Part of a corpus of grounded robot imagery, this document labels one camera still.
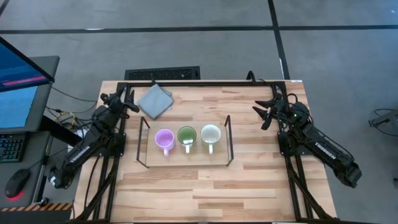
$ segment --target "gray cloth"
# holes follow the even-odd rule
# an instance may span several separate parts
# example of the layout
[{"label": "gray cloth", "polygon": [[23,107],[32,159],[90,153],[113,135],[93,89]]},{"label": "gray cloth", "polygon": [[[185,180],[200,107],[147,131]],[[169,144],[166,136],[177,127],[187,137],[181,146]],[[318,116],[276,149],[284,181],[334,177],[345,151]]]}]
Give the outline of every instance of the gray cloth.
[{"label": "gray cloth", "polygon": [[155,84],[139,99],[137,105],[150,118],[156,119],[173,104],[174,100],[171,95],[171,92],[163,90],[158,84]]}]

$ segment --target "mug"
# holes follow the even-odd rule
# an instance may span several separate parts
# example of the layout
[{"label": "mug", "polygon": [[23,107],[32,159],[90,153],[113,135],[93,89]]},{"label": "mug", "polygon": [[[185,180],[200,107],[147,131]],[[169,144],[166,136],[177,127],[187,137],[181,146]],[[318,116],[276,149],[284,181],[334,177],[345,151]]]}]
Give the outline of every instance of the mug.
[{"label": "mug", "polygon": [[164,155],[169,156],[169,151],[175,145],[174,134],[169,129],[162,129],[156,133],[155,142],[163,150]]},{"label": "mug", "polygon": [[221,130],[213,124],[207,124],[201,129],[200,137],[203,142],[209,145],[209,154],[212,154],[213,145],[221,139]]},{"label": "mug", "polygon": [[185,153],[189,154],[192,143],[197,139],[197,132],[193,127],[184,126],[177,133],[178,141],[185,146]]}]

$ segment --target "white mug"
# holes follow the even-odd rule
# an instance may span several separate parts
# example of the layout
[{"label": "white mug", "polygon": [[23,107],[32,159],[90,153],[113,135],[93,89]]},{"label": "white mug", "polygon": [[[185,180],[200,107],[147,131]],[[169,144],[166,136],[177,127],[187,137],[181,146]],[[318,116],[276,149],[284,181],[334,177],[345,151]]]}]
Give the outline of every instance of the white mug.
[{"label": "white mug", "polygon": [[221,139],[221,130],[213,124],[207,124],[201,129],[200,137],[203,142],[209,145],[209,154],[212,154],[213,145]]}]

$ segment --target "green mug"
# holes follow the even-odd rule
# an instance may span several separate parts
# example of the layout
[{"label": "green mug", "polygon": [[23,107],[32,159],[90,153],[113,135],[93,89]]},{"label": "green mug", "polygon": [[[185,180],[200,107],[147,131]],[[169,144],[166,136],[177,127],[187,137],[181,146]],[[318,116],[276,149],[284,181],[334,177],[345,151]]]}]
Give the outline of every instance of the green mug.
[{"label": "green mug", "polygon": [[189,154],[189,150],[197,139],[197,132],[193,127],[184,126],[177,133],[178,141],[185,146],[185,153]]}]

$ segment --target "computer mouse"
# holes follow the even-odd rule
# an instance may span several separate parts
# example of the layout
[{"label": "computer mouse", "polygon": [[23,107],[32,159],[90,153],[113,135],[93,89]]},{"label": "computer mouse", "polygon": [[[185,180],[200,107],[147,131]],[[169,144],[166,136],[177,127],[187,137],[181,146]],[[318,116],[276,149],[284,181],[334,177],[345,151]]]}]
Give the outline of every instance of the computer mouse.
[{"label": "computer mouse", "polygon": [[12,175],[6,185],[6,196],[9,198],[17,196],[24,188],[29,176],[29,169],[20,169]]}]

